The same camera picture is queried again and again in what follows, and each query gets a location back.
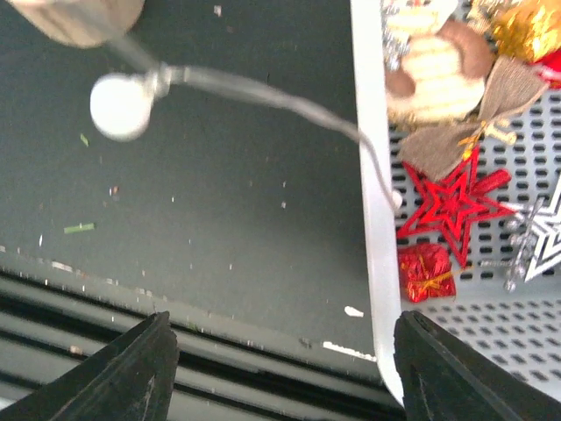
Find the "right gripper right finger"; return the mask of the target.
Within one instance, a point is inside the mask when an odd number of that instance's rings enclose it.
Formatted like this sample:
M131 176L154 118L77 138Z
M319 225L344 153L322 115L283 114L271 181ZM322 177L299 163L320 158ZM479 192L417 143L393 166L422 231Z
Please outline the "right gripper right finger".
M514 378L418 311L394 328L408 420L559 420L560 402Z

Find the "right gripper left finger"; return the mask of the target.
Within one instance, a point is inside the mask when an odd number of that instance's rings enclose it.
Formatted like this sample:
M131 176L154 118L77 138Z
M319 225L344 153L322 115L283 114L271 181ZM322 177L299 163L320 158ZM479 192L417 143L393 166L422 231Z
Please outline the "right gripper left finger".
M179 359L167 311L152 314L2 420L166 420Z

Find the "white plastic perforated basket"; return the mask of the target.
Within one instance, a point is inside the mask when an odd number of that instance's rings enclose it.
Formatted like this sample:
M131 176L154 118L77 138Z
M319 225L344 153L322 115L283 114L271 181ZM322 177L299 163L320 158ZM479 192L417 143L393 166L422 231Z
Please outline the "white plastic perforated basket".
M365 218L368 289L373 348L380 377L396 399L403 395L394 364L394 326L412 305L401 297L394 231L414 213L413 183L397 160L400 134L387 126L382 97L380 3L351 4L352 46L360 129L376 152L359 151ZM529 112L513 121L517 142L506 146L488 138L479 152L478 175L507 169L511 182L494 197L531 205L542 198L558 210L560 193L560 95L548 92ZM506 263L516 254L502 219L472 227L468 265L454 275L454 297L431 298L416 309L507 370L553 397L560 396L560 250L539 239L542 274L507 290Z

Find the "white ball string lights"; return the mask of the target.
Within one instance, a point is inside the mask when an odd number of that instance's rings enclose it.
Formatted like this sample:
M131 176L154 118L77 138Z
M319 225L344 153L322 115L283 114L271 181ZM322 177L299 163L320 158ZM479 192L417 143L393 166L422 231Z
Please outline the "white ball string lights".
M384 183L373 142L355 124L322 105L240 75L212 68L167 65L156 61L128 36L111 39L109 45L126 60L138 64L145 73L110 73L93 85L89 97L90 116L96 129L108 139L125 142L138 138L149 126L154 103L167 96L173 85L186 85L241 102L291 111L315 125L340 132L364 146L387 203L394 211L401 208L401 194Z

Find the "small green christmas tree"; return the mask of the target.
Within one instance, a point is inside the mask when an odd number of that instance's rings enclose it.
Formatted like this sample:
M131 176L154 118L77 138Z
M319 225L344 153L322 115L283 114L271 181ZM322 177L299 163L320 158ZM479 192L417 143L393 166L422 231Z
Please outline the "small green christmas tree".
M10 1L35 28L65 46L100 46L125 35L138 22L144 0Z

